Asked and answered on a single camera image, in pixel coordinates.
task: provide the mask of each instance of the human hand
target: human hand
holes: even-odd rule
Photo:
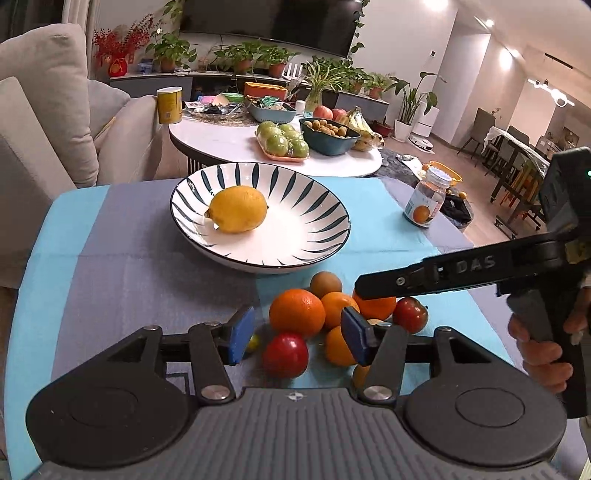
[[[566,333],[579,333],[587,327],[587,312],[591,306],[591,288],[582,288],[574,303],[573,311],[564,323]],[[566,381],[573,375],[573,366],[556,362],[562,356],[562,348],[554,342],[536,342],[515,314],[508,326],[509,334],[517,340],[517,348],[523,356],[523,368],[531,378],[552,393],[566,390]]]

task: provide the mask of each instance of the jar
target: jar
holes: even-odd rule
[[[425,179],[415,187],[404,215],[415,225],[427,228],[445,201],[452,178],[443,170],[429,167]]]

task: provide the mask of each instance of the orange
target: orange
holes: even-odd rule
[[[361,387],[363,387],[363,384],[365,383],[365,377],[367,377],[368,372],[369,372],[369,366],[362,367],[361,365],[357,365],[355,367],[355,370],[353,370],[353,375],[352,375],[353,386],[355,388],[360,389]]]
[[[273,300],[269,322],[277,332],[299,333],[304,338],[316,335],[324,325],[324,307],[312,293],[300,288],[286,290]]]
[[[356,364],[340,331],[340,326],[333,328],[326,334],[326,339],[324,339],[324,355],[331,364],[338,365],[339,367],[350,367]]]
[[[357,302],[347,294],[339,291],[327,293],[322,297],[322,305],[324,305],[324,310],[326,311],[324,326],[327,328],[335,328],[340,325],[340,313],[345,307],[353,307],[359,311]]]
[[[417,223],[425,223],[429,220],[429,208],[424,205],[419,205],[417,208],[414,209],[413,212],[413,220]]]
[[[353,290],[353,299],[359,305],[359,311],[366,320],[378,319],[384,321],[387,319],[396,308],[396,297],[388,297],[385,299],[362,300],[356,291]]]

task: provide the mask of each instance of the green container lid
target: green container lid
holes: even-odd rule
[[[242,103],[244,101],[244,95],[241,93],[228,92],[223,95],[232,103]]]

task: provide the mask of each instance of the gray cushion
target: gray cushion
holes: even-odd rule
[[[37,28],[0,44],[0,80],[16,77],[62,165],[78,187],[96,183],[90,136],[86,36],[76,24]]]
[[[111,119],[131,100],[129,93],[96,80],[88,80],[90,134],[96,137]]]

